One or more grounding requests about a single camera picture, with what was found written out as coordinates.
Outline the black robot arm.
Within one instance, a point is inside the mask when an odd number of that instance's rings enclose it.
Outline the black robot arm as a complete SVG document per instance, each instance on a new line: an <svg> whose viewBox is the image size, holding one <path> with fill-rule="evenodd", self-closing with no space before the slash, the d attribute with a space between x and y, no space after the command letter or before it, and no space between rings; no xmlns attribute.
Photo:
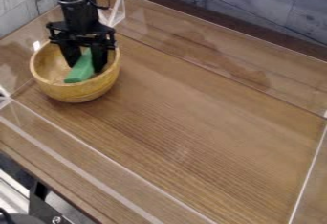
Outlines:
<svg viewBox="0 0 327 224"><path fill-rule="evenodd" d="M114 30L100 22L97 0L57 0L64 20L48 22L49 42L60 48L68 66L73 67L81 57L81 48L90 50L94 72L106 65L108 51L114 49Z"/></svg>

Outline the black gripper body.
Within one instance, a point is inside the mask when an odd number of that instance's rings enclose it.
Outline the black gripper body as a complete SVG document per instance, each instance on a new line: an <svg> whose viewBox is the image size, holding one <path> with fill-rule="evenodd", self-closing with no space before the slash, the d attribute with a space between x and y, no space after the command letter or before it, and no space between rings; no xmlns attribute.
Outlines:
<svg viewBox="0 0 327 224"><path fill-rule="evenodd" d="M69 41L78 46L89 47L93 43L104 44L106 49L116 47L114 29L97 22L86 33L72 32L64 21L48 22L45 28L49 31L49 41L54 44Z"/></svg>

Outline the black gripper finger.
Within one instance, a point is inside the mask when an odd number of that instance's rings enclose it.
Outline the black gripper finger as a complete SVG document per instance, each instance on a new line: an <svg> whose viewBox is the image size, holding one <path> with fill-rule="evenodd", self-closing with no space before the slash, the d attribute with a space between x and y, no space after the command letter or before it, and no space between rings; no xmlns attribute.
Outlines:
<svg viewBox="0 0 327 224"><path fill-rule="evenodd" d="M81 51L78 46L73 43L64 42L60 44L60 50L64 59L66 60L68 66L73 67L81 56Z"/></svg>
<svg viewBox="0 0 327 224"><path fill-rule="evenodd" d="M106 53L108 50L104 45L93 44L90 46L92 64L96 73L98 73L106 65Z"/></svg>

